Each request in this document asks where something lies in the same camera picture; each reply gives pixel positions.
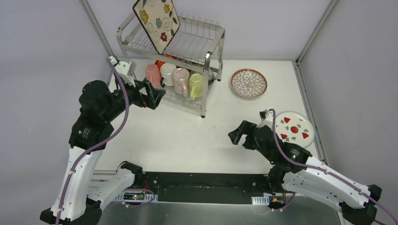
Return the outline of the square flower pattern plate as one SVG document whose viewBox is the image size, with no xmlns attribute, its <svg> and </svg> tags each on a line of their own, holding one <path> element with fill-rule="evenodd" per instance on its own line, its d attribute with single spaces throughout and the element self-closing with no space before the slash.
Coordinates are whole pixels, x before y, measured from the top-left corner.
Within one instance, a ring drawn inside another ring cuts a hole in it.
<svg viewBox="0 0 398 225">
<path fill-rule="evenodd" d="M 156 52 L 162 55 L 180 28 L 172 0 L 137 0 L 132 6 Z"/>
</svg>

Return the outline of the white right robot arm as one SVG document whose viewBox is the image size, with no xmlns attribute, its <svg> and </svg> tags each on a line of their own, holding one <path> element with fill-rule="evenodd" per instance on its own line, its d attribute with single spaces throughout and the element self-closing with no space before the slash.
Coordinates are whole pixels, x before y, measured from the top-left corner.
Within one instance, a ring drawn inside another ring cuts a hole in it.
<svg viewBox="0 0 398 225">
<path fill-rule="evenodd" d="M 377 185 L 361 185 L 344 178 L 301 146 L 285 142 L 268 125 L 242 121 L 228 136 L 237 145 L 245 135 L 243 147 L 258 151 L 272 168 L 259 188 L 266 193 L 284 190 L 308 196 L 336 211 L 354 225 L 375 222 L 382 189 Z"/>
</svg>

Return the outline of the watermelon pattern round plate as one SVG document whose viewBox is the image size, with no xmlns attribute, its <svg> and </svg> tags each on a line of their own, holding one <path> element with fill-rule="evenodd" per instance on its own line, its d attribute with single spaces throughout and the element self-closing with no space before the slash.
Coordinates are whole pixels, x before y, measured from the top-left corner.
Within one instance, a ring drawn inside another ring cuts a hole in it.
<svg viewBox="0 0 398 225">
<path fill-rule="evenodd" d="M 303 148 L 310 146 L 315 138 L 312 123 L 298 112 L 282 112 L 276 116 L 276 133 L 288 143 L 297 144 Z"/>
</svg>

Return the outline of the pink ceramic mug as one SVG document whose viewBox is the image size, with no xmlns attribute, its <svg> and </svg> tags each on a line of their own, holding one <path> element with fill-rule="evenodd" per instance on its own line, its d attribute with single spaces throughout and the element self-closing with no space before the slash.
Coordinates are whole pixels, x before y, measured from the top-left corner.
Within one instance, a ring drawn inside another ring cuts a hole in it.
<svg viewBox="0 0 398 225">
<path fill-rule="evenodd" d="M 154 87 L 157 87 L 161 84 L 161 73 L 155 64 L 147 65 L 145 69 L 145 77 Z"/>
</svg>

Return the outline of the pale yellow ceramic mug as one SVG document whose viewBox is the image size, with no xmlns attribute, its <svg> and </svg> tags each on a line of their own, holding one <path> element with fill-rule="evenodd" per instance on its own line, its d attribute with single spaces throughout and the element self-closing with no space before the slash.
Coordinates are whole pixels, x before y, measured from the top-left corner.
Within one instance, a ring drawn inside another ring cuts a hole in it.
<svg viewBox="0 0 398 225">
<path fill-rule="evenodd" d="M 189 79 L 190 100 L 195 100 L 203 96 L 203 76 L 200 73 L 194 73 Z"/>
</svg>

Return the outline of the mint green ceramic bowl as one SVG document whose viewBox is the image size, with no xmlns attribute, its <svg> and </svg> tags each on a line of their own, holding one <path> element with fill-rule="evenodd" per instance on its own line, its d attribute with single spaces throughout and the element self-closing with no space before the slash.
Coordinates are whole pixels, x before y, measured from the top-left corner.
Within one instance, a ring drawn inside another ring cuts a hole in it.
<svg viewBox="0 0 398 225">
<path fill-rule="evenodd" d="M 210 86 L 215 80 L 215 75 L 213 71 L 210 69 L 208 74 L 208 85 Z"/>
</svg>

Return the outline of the orange plastic bowl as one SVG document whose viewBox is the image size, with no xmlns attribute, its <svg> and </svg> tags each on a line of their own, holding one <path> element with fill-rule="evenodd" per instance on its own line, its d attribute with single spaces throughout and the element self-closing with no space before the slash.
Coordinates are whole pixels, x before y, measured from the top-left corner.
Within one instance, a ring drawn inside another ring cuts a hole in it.
<svg viewBox="0 0 398 225">
<path fill-rule="evenodd" d="M 172 56 L 172 55 L 169 55 L 169 54 L 166 54 L 165 57 L 171 58 L 171 59 L 177 59 L 176 56 Z M 160 69 L 161 69 L 161 66 L 162 66 L 163 64 L 165 64 L 165 63 L 166 63 L 166 62 L 164 62 L 164 61 L 157 60 L 157 61 L 155 62 L 155 65 L 156 65 L 157 68 L 160 70 Z"/>
</svg>

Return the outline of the small clear glass cup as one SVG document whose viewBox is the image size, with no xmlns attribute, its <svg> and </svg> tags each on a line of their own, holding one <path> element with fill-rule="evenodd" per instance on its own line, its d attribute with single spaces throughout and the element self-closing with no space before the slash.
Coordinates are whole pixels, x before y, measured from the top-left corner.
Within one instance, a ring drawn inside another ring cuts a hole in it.
<svg viewBox="0 0 398 225">
<path fill-rule="evenodd" d="M 177 69 L 176 65 L 164 63 L 160 68 L 161 87 L 173 86 L 173 72 Z"/>
</svg>

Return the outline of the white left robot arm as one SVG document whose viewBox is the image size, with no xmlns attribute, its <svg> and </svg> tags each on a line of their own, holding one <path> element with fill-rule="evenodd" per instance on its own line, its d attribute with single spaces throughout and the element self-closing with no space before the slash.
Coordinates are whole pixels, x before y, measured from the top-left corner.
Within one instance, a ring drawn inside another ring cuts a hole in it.
<svg viewBox="0 0 398 225">
<path fill-rule="evenodd" d="M 61 189 L 52 207 L 40 214 L 50 225 L 95 225 L 103 210 L 126 188 L 139 189 L 143 184 L 142 167 L 123 162 L 120 170 L 95 190 L 89 190 L 94 169 L 107 140 L 114 131 L 112 121 L 131 105 L 156 109 L 165 90 L 148 80 L 125 84 L 110 91 L 101 80 L 87 83 L 79 98 L 80 116 L 69 138 L 69 161 Z"/>
</svg>

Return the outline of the round floral pattern plate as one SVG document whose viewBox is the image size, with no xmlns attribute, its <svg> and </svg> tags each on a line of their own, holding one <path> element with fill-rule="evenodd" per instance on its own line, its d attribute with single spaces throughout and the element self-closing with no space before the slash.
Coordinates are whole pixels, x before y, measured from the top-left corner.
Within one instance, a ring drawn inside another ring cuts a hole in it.
<svg viewBox="0 0 398 225">
<path fill-rule="evenodd" d="M 268 82 L 265 76 L 254 69 L 240 69 L 236 71 L 230 80 L 232 90 L 243 98 L 257 98 L 263 95 Z"/>
</svg>

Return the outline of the stainless steel dish rack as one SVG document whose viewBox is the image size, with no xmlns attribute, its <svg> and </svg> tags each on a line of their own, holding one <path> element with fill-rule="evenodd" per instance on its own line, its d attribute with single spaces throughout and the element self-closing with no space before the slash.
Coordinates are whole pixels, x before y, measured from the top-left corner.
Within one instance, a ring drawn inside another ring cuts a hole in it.
<svg viewBox="0 0 398 225">
<path fill-rule="evenodd" d="M 124 57 L 133 53 L 204 75 L 202 97 L 191 100 L 189 97 L 177 94 L 172 88 L 166 89 L 164 97 L 174 104 L 197 110 L 204 118 L 207 112 L 208 93 L 212 86 L 212 82 L 208 79 L 209 72 L 212 71 L 214 74 L 213 81 L 222 79 L 222 54 L 226 30 L 212 21 L 201 21 L 182 15 L 179 16 L 179 20 L 181 26 L 163 55 L 156 52 L 134 13 L 130 13 L 118 27 L 117 43 Z"/>
</svg>

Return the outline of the translucent pink glass mug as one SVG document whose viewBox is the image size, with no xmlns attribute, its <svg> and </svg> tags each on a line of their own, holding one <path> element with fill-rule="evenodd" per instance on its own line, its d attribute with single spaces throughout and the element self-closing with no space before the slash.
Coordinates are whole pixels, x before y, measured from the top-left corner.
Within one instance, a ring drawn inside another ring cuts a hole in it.
<svg viewBox="0 0 398 225">
<path fill-rule="evenodd" d="M 188 96 L 189 71 L 185 68 L 177 68 L 172 74 L 174 91 L 184 98 Z"/>
</svg>

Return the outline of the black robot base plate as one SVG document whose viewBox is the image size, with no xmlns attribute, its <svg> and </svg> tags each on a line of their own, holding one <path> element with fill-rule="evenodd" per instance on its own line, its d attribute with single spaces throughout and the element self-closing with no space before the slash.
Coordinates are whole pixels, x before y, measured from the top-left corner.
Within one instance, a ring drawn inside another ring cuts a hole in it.
<svg viewBox="0 0 398 225">
<path fill-rule="evenodd" d="M 134 182 L 159 202 L 252 204 L 268 188 L 265 174 L 143 172 Z"/>
</svg>

